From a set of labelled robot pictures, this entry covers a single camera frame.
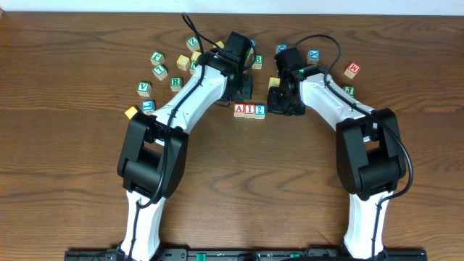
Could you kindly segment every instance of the number block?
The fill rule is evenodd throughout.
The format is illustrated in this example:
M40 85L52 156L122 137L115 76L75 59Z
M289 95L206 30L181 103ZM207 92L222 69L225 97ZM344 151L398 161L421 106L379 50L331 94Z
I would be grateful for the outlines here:
M218 41L216 42L216 44L220 47L220 48L224 48L224 43L222 41Z
M181 70L187 71L187 68L190 67L190 59L186 56L180 55L177 59L177 67Z
M266 105L256 105L254 110L255 119L264 119L266 117Z
M269 86L268 90L270 87L279 87L281 85L281 79L277 77L269 77Z
M190 73L194 74L195 72L195 67L196 67L196 62L191 62L190 63Z
M353 86L345 86L343 87L343 89L345 90L345 92L351 96L355 96L355 87Z
M152 86L150 83L140 82L138 83L137 92L140 96L150 97L150 94L152 93Z
M287 49L287 45L286 44L279 44L277 45L277 48L275 49L275 53L278 54L280 53L282 50L285 50Z
M348 78L353 79L360 70L361 67L352 62L345 70L345 75L348 76Z
M132 119L132 117L138 112L138 110L132 106L131 108L129 108L128 110L126 110L124 112L125 116L127 116L130 119Z
M233 116L243 117L245 113L245 104L234 104L233 105Z
M252 65L252 69L261 69L262 68L262 55L256 54L256 61Z
M195 36L192 36L187 39L187 47L190 51L198 51L200 49L200 45L198 44L198 39Z
M150 61L152 61L153 65L162 65L165 63L165 55L160 53L159 51L156 51L152 54L152 58L150 58Z
M254 118L254 104L245 104L245 115L244 117L247 119Z
M319 50L310 50L308 53L307 53L307 57L306 57L306 62L309 64L309 65L315 65L319 62L319 59L320 59L320 52Z
M191 59L190 59L190 60L191 60L192 62L196 62L196 60L198 59L198 57L199 57L200 55L202 55L201 52L199 52L199 51L194 51L194 53L191 54Z
M146 100L142 102L142 112L146 115L152 115L154 113L154 101L153 100Z
M153 69L153 74L156 76L159 80L164 80L167 76L167 70L164 66L158 65Z
M180 91L182 88L182 78L172 77L171 78L171 91Z
M249 39L249 40L252 42L252 44L254 45L254 47L256 47L256 40L254 40L254 39ZM251 49L249 50L249 53L250 53L250 54L253 54L253 48L251 48Z

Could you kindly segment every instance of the white wall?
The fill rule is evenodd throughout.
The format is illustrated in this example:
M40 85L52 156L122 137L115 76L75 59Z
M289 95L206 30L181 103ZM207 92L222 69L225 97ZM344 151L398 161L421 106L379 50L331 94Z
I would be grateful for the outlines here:
M5 11L464 15L464 0L0 0Z

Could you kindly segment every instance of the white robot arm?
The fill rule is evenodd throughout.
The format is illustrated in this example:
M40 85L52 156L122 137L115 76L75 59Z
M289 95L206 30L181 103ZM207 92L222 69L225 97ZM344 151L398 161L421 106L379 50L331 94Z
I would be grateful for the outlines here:
M296 47L281 51L275 60L284 84L283 88L270 88L269 110L277 114L302 115L305 106L308 106L336 131L337 170L342 184L350 193L349 225L344 246L353 258L371 258L377 203L379 199L392 195L398 179L404 176L404 156L397 151L395 144L392 145L388 133L339 97L356 104L364 112L382 118L399 136L396 117L389 109L377 112L361 104L337 86L330 75L327 75L327 81L332 88L327 88L323 79L325 69L319 65L305 67ZM379 141L380 147L366 151L364 143L368 141ZM375 255L384 249L381 233L387 204L388 200L382 204L378 217Z
M126 257L148 261L155 255L160 245L162 208L182 178L189 133L206 109L223 97L236 101L251 99L252 76L243 74L251 45L248 38L232 32L223 49L198 58L191 79L165 106L152 116L139 112L130 120L118 165L118 175L124 177L123 187L128 190L128 225L120 247ZM202 82L197 85L203 70ZM175 107L177 111L167 128ZM170 131L168 140L164 140L166 131ZM168 142L167 155L147 149L144 141L162 146ZM164 157L167 174L162 182ZM138 209L137 202L147 204L156 196L158 185L162 186L159 199Z

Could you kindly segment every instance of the wood grain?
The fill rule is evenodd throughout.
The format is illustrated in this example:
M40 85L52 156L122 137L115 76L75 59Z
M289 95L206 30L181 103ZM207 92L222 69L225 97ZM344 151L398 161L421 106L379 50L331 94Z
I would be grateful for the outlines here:
M430 260L464 254L464 18L193 14L215 41L238 31L257 40L253 102L276 74L276 44L312 33L337 38L336 82L397 113L415 166L406 196L392 201L384 244L423 247ZM69 248L107 248L125 235L127 202L116 174L128 120L152 82L162 106L174 95L151 72L165 53L169 77L190 56L179 14L14 13L0 19L0 260L62 260ZM315 39L322 65L334 45ZM361 66L350 80L350 62ZM193 129L186 171L167 201L164 242L190 247L339 245L348 195L335 169L335 135L311 109L302 117L234 118L210 107Z

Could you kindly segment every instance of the yellow block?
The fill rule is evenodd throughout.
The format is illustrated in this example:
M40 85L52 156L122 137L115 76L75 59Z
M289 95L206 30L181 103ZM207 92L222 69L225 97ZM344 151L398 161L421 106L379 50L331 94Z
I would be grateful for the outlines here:
M269 86L270 87L279 87L281 85L281 79L277 77L269 77Z
M187 71L190 68L190 59L186 56L180 55L179 59L177 59L177 67L179 69Z
M222 41L218 41L216 42L216 44L220 47L220 48L224 48L224 43Z
M200 55L202 55L201 52L199 52L199 51L194 51L194 53L191 54L191 59L190 59L190 60L191 60L192 62L196 62L196 60L198 59L198 57L199 57Z
M138 110L132 106L131 108L129 108L128 110L126 110L124 113L125 115L130 119L132 119L132 117L138 112Z

